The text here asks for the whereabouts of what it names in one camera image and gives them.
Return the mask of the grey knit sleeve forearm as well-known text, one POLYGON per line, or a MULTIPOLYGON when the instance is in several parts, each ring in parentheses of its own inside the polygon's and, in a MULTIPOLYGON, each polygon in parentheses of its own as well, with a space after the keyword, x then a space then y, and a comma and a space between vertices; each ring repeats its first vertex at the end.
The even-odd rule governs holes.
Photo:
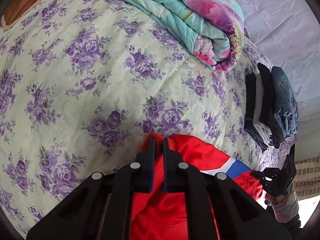
POLYGON ((288 223, 298 215, 298 196, 293 183, 287 188, 287 195, 282 200, 275 200, 271 207, 276 220, 280 223, 288 223))

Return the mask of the right hand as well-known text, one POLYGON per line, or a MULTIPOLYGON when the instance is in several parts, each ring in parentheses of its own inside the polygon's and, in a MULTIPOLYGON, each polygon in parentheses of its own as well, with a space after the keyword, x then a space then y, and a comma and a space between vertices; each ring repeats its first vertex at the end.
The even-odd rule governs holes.
POLYGON ((268 192, 265 194, 265 204, 271 206, 273 203, 281 203, 289 194, 282 194, 278 197, 273 197, 268 192))

